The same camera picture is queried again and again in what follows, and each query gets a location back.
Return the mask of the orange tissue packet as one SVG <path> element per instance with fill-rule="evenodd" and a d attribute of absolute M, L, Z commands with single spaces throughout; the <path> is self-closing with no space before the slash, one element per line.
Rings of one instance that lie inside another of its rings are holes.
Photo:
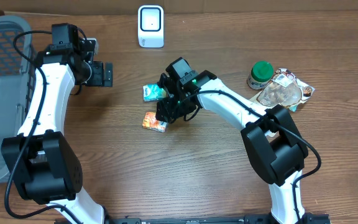
<path fill-rule="evenodd" d="M 146 112 L 142 122 L 142 127 L 145 129 L 151 129 L 154 131 L 164 133 L 166 131 L 168 123 L 157 120 L 155 116 L 156 116 L 155 112 Z"/>

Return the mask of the green tissue packet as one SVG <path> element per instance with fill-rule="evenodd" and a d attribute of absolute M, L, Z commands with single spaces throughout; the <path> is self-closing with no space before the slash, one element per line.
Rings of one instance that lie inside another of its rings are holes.
<path fill-rule="evenodd" d="M 147 84 L 143 86 L 143 99 L 148 101 L 159 101 L 167 97 L 167 92 L 157 84 Z"/>

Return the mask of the green lid jar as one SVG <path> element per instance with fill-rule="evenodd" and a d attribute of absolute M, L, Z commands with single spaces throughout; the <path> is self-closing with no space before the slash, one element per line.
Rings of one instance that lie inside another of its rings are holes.
<path fill-rule="evenodd" d="M 266 87 L 273 77 L 274 70 L 267 61 L 256 62 L 247 78 L 247 84 L 254 90 L 261 90 Z"/>

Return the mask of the beige pouch bag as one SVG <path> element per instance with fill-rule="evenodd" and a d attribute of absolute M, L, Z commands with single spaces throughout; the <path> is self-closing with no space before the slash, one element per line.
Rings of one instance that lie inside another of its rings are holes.
<path fill-rule="evenodd" d="M 279 68 L 268 85 L 250 100 L 268 108 L 281 105 L 289 109 L 292 105 L 306 103 L 314 91 L 314 87 L 301 81 L 289 69 Z"/>

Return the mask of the teal wipes packet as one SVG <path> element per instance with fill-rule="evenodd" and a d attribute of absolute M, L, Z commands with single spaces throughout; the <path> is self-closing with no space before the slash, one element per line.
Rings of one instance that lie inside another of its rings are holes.
<path fill-rule="evenodd" d="M 291 107 L 289 107 L 289 110 L 292 112 L 295 112 L 297 110 L 298 105 L 292 105 Z"/>

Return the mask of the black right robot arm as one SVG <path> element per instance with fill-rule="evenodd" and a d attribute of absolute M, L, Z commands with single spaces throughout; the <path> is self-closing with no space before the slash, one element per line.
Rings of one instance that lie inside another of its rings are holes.
<path fill-rule="evenodd" d="M 215 74 L 193 70 L 182 57 L 165 69 L 157 85 L 167 92 L 157 103 L 157 120 L 189 121 L 202 108 L 220 115 L 241 132 L 253 170 L 268 184 L 273 222 L 306 223 L 299 181 L 308 150 L 286 108 L 255 104 Z"/>

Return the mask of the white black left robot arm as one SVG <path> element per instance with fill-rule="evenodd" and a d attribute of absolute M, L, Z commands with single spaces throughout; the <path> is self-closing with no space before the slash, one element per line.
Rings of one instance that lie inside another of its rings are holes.
<path fill-rule="evenodd" d="M 64 135 L 68 99 L 84 86 L 112 86 L 112 64 L 96 61 L 98 42 L 77 26 L 54 24 L 52 43 L 30 59 L 35 85 L 25 120 L 1 153 L 8 188 L 40 211 L 57 210 L 65 223 L 110 223 L 104 206 L 83 187 L 81 163 Z"/>

